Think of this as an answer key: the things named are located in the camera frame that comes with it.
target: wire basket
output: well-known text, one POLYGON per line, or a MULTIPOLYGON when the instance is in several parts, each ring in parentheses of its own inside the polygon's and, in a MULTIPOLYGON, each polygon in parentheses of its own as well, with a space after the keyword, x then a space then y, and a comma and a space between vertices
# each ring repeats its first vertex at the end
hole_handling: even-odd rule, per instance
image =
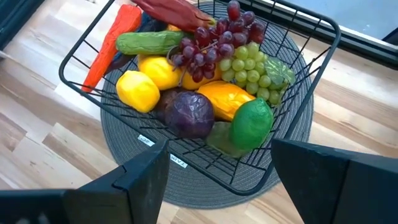
MULTIPOLYGON (((271 139, 290 138, 303 110, 312 97, 313 91, 327 63, 340 41, 341 34, 338 25, 327 17, 285 1, 239 1, 241 9, 254 11, 256 20, 266 24, 266 38, 261 44, 261 50, 267 55, 277 57, 288 64, 295 72, 297 81, 288 87, 282 98, 282 104, 272 109, 275 121, 272 131, 262 147, 253 150, 244 157, 233 159, 207 146, 201 139, 182 139, 176 137, 166 126, 157 121, 152 113, 138 113, 136 110, 119 101, 115 84, 126 70, 137 70, 136 58, 133 58, 123 68, 103 77, 103 88, 97 86, 91 93, 85 93, 80 90, 83 80, 80 82, 73 80, 73 74, 65 76, 64 71, 68 63, 78 63, 89 69, 90 66, 88 64, 90 63, 85 63, 83 59, 76 56, 76 52, 79 47, 86 45, 93 52, 98 53, 96 47, 89 42, 88 36, 104 16, 105 12, 113 5, 113 2, 114 0, 110 0, 105 5, 61 63, 59 70, 61 81, 77 91, 81 96, 99 106, 103 111, 110 113, 137 131, 137 135, 145 136, 152 142, 156 142, 159 139, 169 139, 170 153, 230 192, 237 195, 252 195, 258 192, 264 186, 274 168, 269 154, 271 139), (311 38, 322 34, 322 32, 335 34, 336 39, 320 55, 317 55, 310 62, 305 62, 302 57, 303 49, 307 46, 311 38), (295 34, 302 38, 303 43, 301 48, 288 41, 289 34, 295 34), (300 101, 297 103, 297 95, 303 92, 305 96, 299 99, 300 101), (242 182, 245 176, 250 175, 251 170, 255 170, 257 173, 253 177, 258 180, 256 184, 247 186, 245 189, 237 189, 234 183, 242 182)), ((220 17, 227 17, 227 3, 228 0, 198 0, 196 6, 212 15, 215 19, 218 19, 220 17)))

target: gray woven placemat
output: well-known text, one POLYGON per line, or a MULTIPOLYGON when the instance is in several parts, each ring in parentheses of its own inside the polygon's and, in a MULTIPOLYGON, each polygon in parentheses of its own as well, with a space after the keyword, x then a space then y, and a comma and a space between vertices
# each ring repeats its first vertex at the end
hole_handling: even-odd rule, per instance
MULTIPOLYGON (((200 8, 208 12, 209 14, 213 13, 213 3, 201 4, 200 8)), ((225 16, 225 9, 216 10, 216 17, 225 16)), ((267 54, 274 55, 278 50, 279 44, 277 43, 282 43, 282 40, 285 36, 285 31, 276 26, 269 25, 267 28, 266 36, 272 41, 266 40, 261 47, 262 51, 267 54)), ((289 36, 285 39, 283 45, 286 47, 282 47, 277 56, 281 60, 293 63, 297 53, 290 49, 295 49, 296 51, 298 51, 297 46, 289 36)), ((306 66, 306 63, 304 59, 300 56, 298 60, 294 63, 292 69, 295 72, 298 72, 301 71, 304 66, 306 66)), ((135 70, 136 67, 134 66, 134 64, 132 64, 128 69, 135 70)), ((116 83, 121 74, 121 72, 112 72, 108 74, 106 78, 110 82, 116 83)), ((306 74, 308 74, 308 70, 300 73, 299 76, 304 77, 306 74)), ((110 82, 105 83, 104 90, 110 93, 114 93, 114 85, 110 82)), ((302 86, 298 91, 298 95, 294 98, 290 106, 290 112, 287 113, 285 119, 281 121, 281 130, 278 132, 277 137, 283 137, 284 133, 289 127, 290 121, 293 119, 296 110, 300 106, 301 101, 303 100, 307 90, 309 89, 310 84, 311 82, 309 78, 306 78, 302 82, 302 86)), ((106 98, 102 98, 102 103, 109 103, 109 100, 107 100, 106 98)), ((123 113, 123 109, 121 108, 113 107, 112 109, 119 114, 123 113)), ((297 126, 295 127, 295 131, 291 139, 297 141, 308 141, 310 127, 312 123, 312 114, 313 98, 311 98, 311 100, 308 102, 306 109, 304 110, 297 126)), ((108 143, 108 147, 118 164, 122 164, 128 161, 130 158, 134 157, 135 155, 147 148, 145 144, 137 139, 139 135, 137 132, 135 132, 129 126, 125 125, 123 122, 103 110, 101 110, 101 120, 106 142, 108 143)), ((130 121, 134 125, 142 126, 142 123, 137 119, 131 119, 130 121)), ((158 136, 159 138, 161 138, 157 131, 148 132, 150 132, 155 137, 158 136)), ((270 155, 266 154, 263 157, 262 161, 264 161, 264 163, 269 163, 271 161, 270 155)), ((258 182, 259 178, 261 178, 262 172, 248 167, 241 169, 240 174, 237 175, 240 175, 240 181, 234 183, 234 187, 238 189, 240 187, 246 189, 247 186, 255 185, 258 182)), ((273 170, 265 186, 263 186, 263 188, 258 191, 258 193, 247 197, 237 196, 220 187, 218 184, 216 184, 203 174, 199 173, 192 167, 188 166, 184 169, 183 167, 176 165, 174 162, 171 162, 169 181, 167 183, 164 200, 175 205, 189 208, 223 208, 247 202, 248 200, 257 197, 258 195, 263 194, 279 181, 280 180, 276 174, 276 171, 273 170)))

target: carrot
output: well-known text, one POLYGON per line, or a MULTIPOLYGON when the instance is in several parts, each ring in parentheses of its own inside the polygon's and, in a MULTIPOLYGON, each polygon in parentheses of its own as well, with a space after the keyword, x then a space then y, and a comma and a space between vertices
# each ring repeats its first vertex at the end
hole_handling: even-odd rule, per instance
POLYGON ((135 31, 141 24, 141 10, 129 4, 123 4, 116 16, 110 30, 105 35, 104 42, 97 57, 88 71, 87 77, 81 89, 87 93, 100 82, 106 69, 111 64, 116 50, 116 39, 120 34, 135 31))

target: fruit basket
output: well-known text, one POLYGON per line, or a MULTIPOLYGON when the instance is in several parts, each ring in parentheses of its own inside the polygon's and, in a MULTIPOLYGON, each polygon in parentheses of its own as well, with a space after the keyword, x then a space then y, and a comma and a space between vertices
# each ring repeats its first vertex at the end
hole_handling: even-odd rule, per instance
MULTIPOLYGON (((274 122, 262 146, 255 148, 245 156, 233 158, 208 146, 202 139, 177 137, 170 128, 158 121, 153 113, 140 113, 120 101, 116 94, 116 82, 126 70, 137 70, 137 57, 133 57, 125 66, 106 74, 102 78, 103 86, 97 86, 91 93, 82 91, 83 82, 75 81, 72 73, 65 72, 68 63, 78 63, 86 68, 90 67, 77 56, 76 52, 79 47, 85 45, 93 52, 98 53, 98 49, 90 43, 88 36, 105 12, 113 5, 113 2, 114 0, 110 0, 105 5, 61 63, 59 70, 61 81, 99 106, 102 111, 111 114, 135 130, 136 136, 131 136, 132 138, 137 138, 148 146, 160 139, 168 139, 169 151, 174 161, 183 161, 183 164, 193 167, 236 195, 252 195, 258 192, 267 182, 273 170, 270 160, 271 139, 291 137, 340 41, 341 34, 338 25, 327 17, 285 1, 239 1, 242 11, 255 12, 256 21, 260 21, 266 26, 264 40, 260 44, 261 51, 288 65, 294 72, 295 82, 293 85, 287 86, 280 99, 280 104, 272 107, 274 122), (320 55, 311 61, 305 61, 302 57, 303 50, 312 38, 322 35, 324 32, 335 35, 333 44, 327 46, 320 55), (302 40, 300 48, 292 43, 290 35, 295 35, 302 40), (255 184, 237 188, 235 183, 241 183, 248 176, 256 179, 255 184)), ((228 16, 227 3, 227 0, 198 0, 195 5, 201 11, 219 19, 228 16)))

